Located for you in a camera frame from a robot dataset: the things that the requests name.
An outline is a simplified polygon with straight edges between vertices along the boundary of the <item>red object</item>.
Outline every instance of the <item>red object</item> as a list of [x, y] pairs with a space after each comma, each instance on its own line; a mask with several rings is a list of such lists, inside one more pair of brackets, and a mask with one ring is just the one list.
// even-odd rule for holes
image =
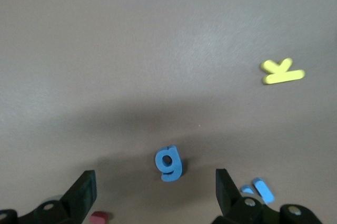
[[104, 212], [93, 212], [89, 218], [89, 221], [91, 224], [106, 224], [107, 217], [107, 214]]

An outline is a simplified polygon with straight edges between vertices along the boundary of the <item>blue stick piece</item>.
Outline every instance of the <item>blue stick piece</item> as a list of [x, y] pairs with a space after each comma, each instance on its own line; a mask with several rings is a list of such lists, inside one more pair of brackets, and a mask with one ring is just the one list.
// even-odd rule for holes
[[258, 193], [261, 195], [261, 198], [264, 200], [266, 204], [269, 204], [274, 201], [274, 195], [269, 190], [268, 186], [265, 184], [265, 182], [261, 178], [255, 178], [253, 180], [253, 184], [258, 191]]
[[240, 190], [241, 190], [241, 192], [254, 194], [252, 188], [248, 184], [245, 184], [243, 187], [241, 187]]
[[175, 145], [159, 149], [155, 162], [157, 168], [162, 172], [164, 182], [175, 181], [183, 173], [183, 165]]

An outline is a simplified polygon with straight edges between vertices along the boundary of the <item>gray tabletop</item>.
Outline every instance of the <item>gray tabletop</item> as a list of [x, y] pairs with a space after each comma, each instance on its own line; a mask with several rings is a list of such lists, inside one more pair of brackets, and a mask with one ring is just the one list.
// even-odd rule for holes
[[[210, 223], [215, 169], [335, 223], [337, 0], [0, 0], [0, 209], [95, 169], [113, 223]], [[263, 85], [265, 60], [298, 81]], [[185, 173], [154, 164], [175, 144]]]

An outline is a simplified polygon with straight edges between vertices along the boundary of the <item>gray surface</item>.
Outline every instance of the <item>gray surface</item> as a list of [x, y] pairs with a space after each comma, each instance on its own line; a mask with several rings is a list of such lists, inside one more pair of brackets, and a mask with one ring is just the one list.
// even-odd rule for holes
[[[0, 209], [96, 169], [113, 223], [210, 223], [215, 168], [335, 223], [337, 0], [0, 0]], [[302, 80], [262, 85], [259, 64]], [[164, 183], [157, 149], [187, 172]]]

